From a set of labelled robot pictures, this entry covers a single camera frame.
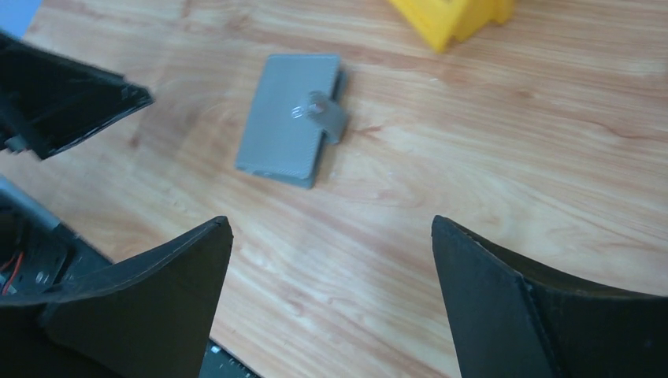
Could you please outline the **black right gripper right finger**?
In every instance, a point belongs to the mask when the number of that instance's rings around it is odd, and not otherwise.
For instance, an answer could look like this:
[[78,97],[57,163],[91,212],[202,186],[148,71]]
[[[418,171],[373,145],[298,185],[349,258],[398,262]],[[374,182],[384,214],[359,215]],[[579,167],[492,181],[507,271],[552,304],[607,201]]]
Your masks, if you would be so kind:
[[666,297],[562,272],[446,217],[431,236],[462,376],[666,376]]

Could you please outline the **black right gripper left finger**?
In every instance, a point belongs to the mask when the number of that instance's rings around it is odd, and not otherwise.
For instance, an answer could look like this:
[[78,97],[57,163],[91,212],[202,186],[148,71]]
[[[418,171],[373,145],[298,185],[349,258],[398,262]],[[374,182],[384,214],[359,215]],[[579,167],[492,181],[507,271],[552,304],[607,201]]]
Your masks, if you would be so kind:
[[232,244],[219,216],[43,291],[2,296],[2,376],[197,377]]

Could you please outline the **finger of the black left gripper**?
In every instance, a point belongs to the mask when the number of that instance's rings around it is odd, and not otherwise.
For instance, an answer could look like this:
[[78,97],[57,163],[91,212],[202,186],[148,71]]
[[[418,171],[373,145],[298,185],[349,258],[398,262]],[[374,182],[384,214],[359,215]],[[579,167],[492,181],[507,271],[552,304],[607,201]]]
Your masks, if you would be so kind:
[[45,160],[148,107],[122,75],[1,34],[1,148]]

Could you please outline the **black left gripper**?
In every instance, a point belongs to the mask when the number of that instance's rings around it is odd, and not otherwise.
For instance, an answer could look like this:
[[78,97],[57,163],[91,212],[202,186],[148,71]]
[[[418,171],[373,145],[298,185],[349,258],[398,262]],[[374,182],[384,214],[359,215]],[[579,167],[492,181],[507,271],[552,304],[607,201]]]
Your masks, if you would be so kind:
[[1,177],[1,300],[40,295],[112,265],[106,255]]

